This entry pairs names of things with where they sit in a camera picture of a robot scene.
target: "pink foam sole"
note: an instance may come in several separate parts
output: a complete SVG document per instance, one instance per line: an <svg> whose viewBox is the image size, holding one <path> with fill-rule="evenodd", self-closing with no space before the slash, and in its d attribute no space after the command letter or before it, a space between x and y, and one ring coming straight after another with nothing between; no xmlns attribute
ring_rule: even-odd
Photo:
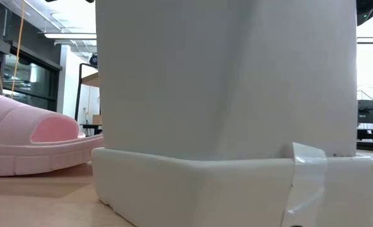
<svg viewBox="0 0 373 227"><path fill-rule="evenodd" d="M0 145L0 176L45 173L86 163L92 149L104 145L102 136L79 140L58 146Z"/></svg>

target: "wooden floor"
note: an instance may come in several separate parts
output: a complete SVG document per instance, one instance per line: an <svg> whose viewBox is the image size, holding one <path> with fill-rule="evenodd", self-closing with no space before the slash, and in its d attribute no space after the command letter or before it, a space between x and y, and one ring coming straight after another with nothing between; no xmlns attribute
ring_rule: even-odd
<svg viewBox="0 0 373 227"><path fill-rule="evenodd" d="M92 167L84 164L29 177L0 178L0 227L12 226L133 225L98 201Z"/></svg>

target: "white wall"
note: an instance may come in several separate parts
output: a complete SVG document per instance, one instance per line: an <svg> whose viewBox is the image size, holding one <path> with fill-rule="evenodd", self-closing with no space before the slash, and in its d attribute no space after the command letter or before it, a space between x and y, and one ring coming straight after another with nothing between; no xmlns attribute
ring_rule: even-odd
<svg viewBox="0 0 373 227"><path fill-rule="evenodd" d="M78 89L78 75L80 64L87 63L71 51L70 46L63 45L61 48L61 62L63 70L59 78L59 94L57 97L57 111L74 118L76 97ZM97 70L83 66L82 77L95 73ZM80 108L78 123L85 124L88 119L92 123L92 115L99 114L99 88L81 85Z"/></svg>
<svg viewBox="0 0 373 227"><path fill-rule="evenodd" d="M357 86L373 87L373 44L357 45Z"/></svg>

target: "clear tape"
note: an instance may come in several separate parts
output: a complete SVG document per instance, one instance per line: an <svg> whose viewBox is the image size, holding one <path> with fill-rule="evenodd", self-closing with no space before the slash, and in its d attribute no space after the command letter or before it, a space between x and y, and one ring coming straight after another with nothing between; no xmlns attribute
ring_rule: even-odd
<svg viewBox="0 0 373 227"><path fill-rule="evenodd" d="M281 227L315 227L328 161L323 150L297 143L293 155L294 176Z"/></svg>

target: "pink slipper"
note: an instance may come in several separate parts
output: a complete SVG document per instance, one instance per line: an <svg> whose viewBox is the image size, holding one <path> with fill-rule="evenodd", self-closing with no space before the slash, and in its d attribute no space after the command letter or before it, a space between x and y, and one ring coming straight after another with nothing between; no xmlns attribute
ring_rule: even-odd
<svg viewBox="0 0 373 227"><path fill-rule="evenodd" d="M102 135L84 137L65 115L0 95L0 176L44 173L90 160Z"/></svg>

